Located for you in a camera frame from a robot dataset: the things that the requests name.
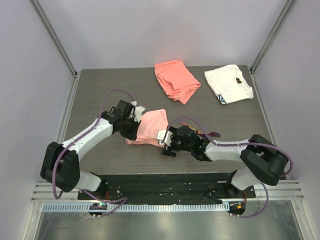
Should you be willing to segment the pink satin napkin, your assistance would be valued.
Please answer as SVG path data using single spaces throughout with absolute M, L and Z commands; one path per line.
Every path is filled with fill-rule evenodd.
M 165 130 L 168 126 L 167 112 L 165 109 L 148 111 L 141 117 L 141 123 L 138 127 L 136 140 L 125 139 L 127 145 L 153 145 L 162 147 L 159 144 L 158 131 Z

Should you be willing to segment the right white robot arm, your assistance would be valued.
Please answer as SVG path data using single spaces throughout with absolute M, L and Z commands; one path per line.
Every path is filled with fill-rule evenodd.
M 278 147 L 258 134 L 242 141 L 216 141 L 199 136 L 183 125 L 159 130 L 156 139 L 163 146 L 162 155 L 175 157 L 177 152 L 186 151 L 201 162 L 242 162 L 245 167 L 233 171 L 221 188 L 222 194 L 233 198 L 258 183 L 276 186 L 290 161 Z

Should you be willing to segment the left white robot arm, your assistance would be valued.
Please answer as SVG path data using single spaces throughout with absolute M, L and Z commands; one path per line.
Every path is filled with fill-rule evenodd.
M 63 192 L 87 190 L 100 200 L 107 192 L 102 179 L 91 172 L 80 170 L 82 158 L 102 140 L 119 133 L 128 140 L 136 140 L 145 107 L 120 100 L 117 106 L 103 111 L 86 129 L 62 142 L 48 145 L 40 177 Z

